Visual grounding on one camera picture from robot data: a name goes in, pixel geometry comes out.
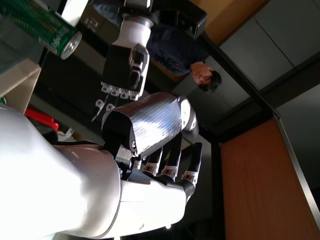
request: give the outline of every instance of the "silver metallic cover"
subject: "silver metallic cover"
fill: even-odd
[[[169,142],[181,131],[181,110],[178,99],[167,92],[158,92],[131,102],[115,111],[130,118],[137,153]]]

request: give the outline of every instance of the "dark blue shirt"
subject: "dark blue shirt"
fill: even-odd
[[[146,48],[156,62],[178,76],[190,73],[191,64],[206,59],[206,51],[199,43],[168,25],[151,28]]]

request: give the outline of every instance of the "black hair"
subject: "black hair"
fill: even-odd
[[[217,89],[217,87],[219,87],[219,85],[222,83],[220,74],[214,70],[211,72],[212,72],[212,77],[210,78],[211,83],[198,85],[198,87],[207,94],[213,93]]]

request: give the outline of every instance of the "man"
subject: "man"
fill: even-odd
[[[94,8],[110,22],[121,26],[118,16],[121,0],[92,0]],[[182,31],[169,25],[155,25],[146,45],[150,57],[175,75],[191,73],[199,88],[206,93],[213,93],[221,84],[218,72],[205,65],[206,51],[199,43]]]

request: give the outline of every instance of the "white shelf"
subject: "white shelf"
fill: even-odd
[[[0,97],[6,104],[24,114],[37,83],[41,68],[25,59],[0,75]]]

